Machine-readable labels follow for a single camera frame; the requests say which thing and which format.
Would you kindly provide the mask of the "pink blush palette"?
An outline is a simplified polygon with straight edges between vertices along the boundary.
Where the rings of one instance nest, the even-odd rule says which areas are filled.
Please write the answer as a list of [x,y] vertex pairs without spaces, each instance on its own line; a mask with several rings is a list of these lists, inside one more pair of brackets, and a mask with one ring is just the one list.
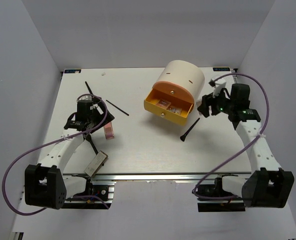
[[113,139],[115,137],[114,131],[113,131],[113,126],[112,126],[111,122],[104,125],[104,133],[105,133],[105,138],[107,140]]

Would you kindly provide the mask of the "peach top drawer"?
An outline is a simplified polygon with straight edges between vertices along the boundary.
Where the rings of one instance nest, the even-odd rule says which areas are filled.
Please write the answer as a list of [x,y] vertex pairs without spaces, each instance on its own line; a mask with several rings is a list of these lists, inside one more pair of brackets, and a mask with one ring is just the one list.
[[169,81],[157,81],[153,87],[154,90],[158,90],[167,95],[174,96],[180,100],[185,102],[189,102],[191,104],[194,103],[194,98],[192,94],[185,88],[180,85],[174,84]]

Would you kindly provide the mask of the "colourful glitter eyeshadow palette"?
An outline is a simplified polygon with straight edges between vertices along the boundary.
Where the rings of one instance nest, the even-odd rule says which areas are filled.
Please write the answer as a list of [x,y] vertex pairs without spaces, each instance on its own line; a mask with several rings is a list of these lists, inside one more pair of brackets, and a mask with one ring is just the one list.
[[182,108],[179,108],[173,105],[171,105],[167,110],[177,115],[181,115],[181,112],[182,112]]

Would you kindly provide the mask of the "brown eyeshadow palette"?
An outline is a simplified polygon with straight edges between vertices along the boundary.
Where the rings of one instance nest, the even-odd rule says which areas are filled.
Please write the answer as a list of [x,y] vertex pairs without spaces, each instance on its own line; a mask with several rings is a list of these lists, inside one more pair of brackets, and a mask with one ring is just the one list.
[[160,99],[156,105],[160,108],[168,109],[171,106],[171,102],[164,99]]

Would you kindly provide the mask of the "cream round drawer organizer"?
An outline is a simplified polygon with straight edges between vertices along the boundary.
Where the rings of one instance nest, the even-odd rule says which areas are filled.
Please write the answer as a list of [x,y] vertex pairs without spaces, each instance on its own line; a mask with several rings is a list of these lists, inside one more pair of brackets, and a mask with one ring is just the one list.
[[204,87],[205,76],[203,71],[194,64],[173,60],[168,63],[157,81],[172,82],[187,89],[192,94],[195,104]]

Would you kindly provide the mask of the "yellow drawer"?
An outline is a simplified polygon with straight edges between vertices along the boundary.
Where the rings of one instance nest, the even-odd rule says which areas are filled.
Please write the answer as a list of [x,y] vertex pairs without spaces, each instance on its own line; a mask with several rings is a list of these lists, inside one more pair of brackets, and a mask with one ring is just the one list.
[[172,94],[166,94],[154,88],[144,100],[144,109],[146,111],[180,126],[186,125],[193,107],[194,103],[184,101]]

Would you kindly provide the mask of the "silver rectangular makeup case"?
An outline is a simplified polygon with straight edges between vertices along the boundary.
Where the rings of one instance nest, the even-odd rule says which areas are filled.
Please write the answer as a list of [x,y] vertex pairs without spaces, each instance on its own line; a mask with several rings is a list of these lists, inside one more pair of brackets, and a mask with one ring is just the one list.
[[90,177],[93,177],[107,159],[108,155],[103,151],[99,151],[89,163],[89,165],[85,168],[84,173]]

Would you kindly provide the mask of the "nude nine-pan eyeshadow palette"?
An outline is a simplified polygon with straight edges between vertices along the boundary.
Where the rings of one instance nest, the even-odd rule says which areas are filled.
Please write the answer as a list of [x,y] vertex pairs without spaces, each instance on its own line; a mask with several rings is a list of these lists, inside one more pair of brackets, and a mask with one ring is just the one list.
[[200,107],[202,105],[202,100],[198,100],[198,101],[196,101],[196,106],[197,107]]

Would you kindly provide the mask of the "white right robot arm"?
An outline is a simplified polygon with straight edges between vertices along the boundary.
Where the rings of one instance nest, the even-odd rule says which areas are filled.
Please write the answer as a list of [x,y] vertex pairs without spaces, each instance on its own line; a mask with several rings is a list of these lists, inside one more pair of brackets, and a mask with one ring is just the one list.
[[198,187],[200,199],[242,199],[247,208],[283,208],[290,195],[294,176],[284,171],[274,158],[268,143],[261,133],[263,126],[258,112],[250,109],[250,87],[234,83],[229,97],[225,89],[204,95],[198,111],[204,116],[225,113],[245,147],[251,176],[245,179],[235,174],[215,179],[212,190]]

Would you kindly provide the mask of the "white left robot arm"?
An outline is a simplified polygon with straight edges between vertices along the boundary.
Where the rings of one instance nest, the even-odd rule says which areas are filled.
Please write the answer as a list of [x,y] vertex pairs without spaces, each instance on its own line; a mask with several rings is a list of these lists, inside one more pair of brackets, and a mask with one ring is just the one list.
[[[108,158],[98,151],[91,134],[110,123],[114,117],[105,103],[95,96],[77,100],[77,111],[71,114],[62,132],[62,141],[54,144],[52,150],[36,165],[25,170],[25,202],[31,206],[59,210],[67,199],[98,199],[90,185],[90,178]],[[89,142],[95,152],[85,175],[64,176],[63,171],[70,158],[83,142]]]

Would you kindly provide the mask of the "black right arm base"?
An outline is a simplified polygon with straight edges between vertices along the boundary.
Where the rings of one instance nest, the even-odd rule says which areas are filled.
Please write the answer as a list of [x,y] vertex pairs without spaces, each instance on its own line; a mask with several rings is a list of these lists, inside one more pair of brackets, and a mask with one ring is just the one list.
[[244,212],[245,206],[242,198],[234,197],[232,193],[222,188],[222,175],[214,178],[213,183],[200,184],[195,193],[199,213],[227,213]]

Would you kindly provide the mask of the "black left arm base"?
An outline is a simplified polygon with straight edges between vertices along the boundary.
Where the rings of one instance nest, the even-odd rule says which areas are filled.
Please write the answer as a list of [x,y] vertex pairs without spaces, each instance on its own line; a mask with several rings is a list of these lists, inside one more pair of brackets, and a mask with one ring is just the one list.
[[89,176],[75,174],[72,177],[81,177],[86,180],[85,190],[66,198],[63,209],[75,210],[107,210],[114,198],[115,181],[97,180]]

